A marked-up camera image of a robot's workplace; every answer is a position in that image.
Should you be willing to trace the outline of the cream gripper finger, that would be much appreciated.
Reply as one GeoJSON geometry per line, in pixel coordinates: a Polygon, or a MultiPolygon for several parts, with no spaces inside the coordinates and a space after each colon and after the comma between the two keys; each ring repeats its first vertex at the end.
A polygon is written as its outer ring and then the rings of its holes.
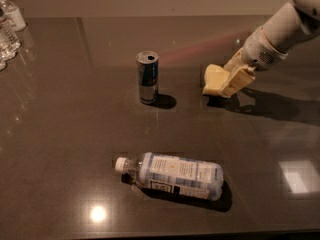
{"type": "Polygon", "coordinates": [[[233,57],[223,66],[223,68],[228,71],[232,72],[243,65],[243,61],[241,58],[242,55],[242,48],[240,48],[233,57]]]}
{"type": "Polygon", "coordinates": [[[255,80],[255,68],[247,65],[225,68],[227,78],[218,93],[221,97],[229,98],[255,80]]]}

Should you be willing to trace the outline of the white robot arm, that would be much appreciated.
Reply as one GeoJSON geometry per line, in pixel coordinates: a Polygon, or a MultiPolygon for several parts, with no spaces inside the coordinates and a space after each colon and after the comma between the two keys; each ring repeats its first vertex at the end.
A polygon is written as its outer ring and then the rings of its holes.
{"type": "Polygon", "coordinates": [[[258,27],[224,69],[229,73],[218,95],[229,98],[255,79],[256,70],[268,70],[285,60],[297,44],[320,34],[320,0],[292,0],[258,27]]]}

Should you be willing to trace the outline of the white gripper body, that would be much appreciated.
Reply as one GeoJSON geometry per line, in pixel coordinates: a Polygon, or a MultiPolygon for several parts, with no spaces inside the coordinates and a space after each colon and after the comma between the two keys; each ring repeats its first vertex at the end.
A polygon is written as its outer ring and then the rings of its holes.
{"type": "Polygon", "coordinates": [[[262,27],[257,28],[245,41],[241,59],[257,70],[269,70],[288,56],[273,47],[262,27]]]}

